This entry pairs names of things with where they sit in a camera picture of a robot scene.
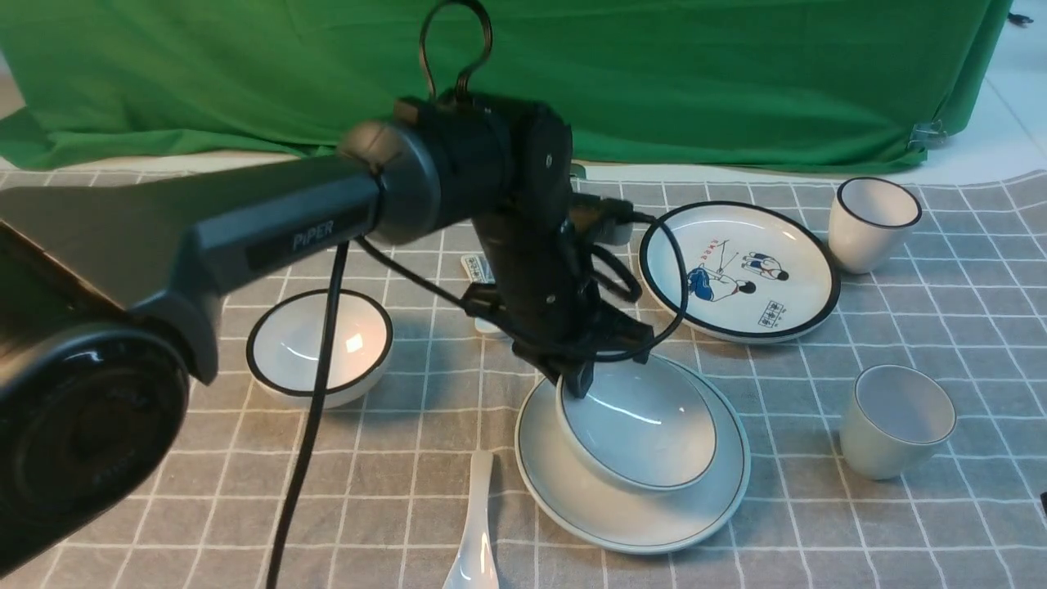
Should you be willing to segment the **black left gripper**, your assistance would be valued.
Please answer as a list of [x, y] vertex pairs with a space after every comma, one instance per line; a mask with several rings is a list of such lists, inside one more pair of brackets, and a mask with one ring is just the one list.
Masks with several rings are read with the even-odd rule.
[[597, 362], [645, 364], [655, 344], [650, 324], [602, 297], [607, 291], [634, 303], [642, 295], [607, 249], [631, 237], [638, 219], [629, 201], [579, 192], [552, 227], [513, 206], [475, 217], [495, 284], [468, 287], [465, 312], [502, 329], [513, 354], [559, 383], [564, 397], [586, 398]]

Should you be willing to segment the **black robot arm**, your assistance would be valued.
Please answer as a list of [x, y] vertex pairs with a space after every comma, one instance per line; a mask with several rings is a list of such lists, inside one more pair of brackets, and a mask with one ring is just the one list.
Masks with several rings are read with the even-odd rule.
[[583, 395], [592, 365], [646, 361], [654, 329], [595, 272], [632, 211], [573, 190], [550, 106], [400, 98], [333, 155], [117, 187], [2, 191], [2, 574], [115, 507], [219, 370], [223, 298], [341, 242], [409, 245], [474, 224], [495, 282], [449, 297]]

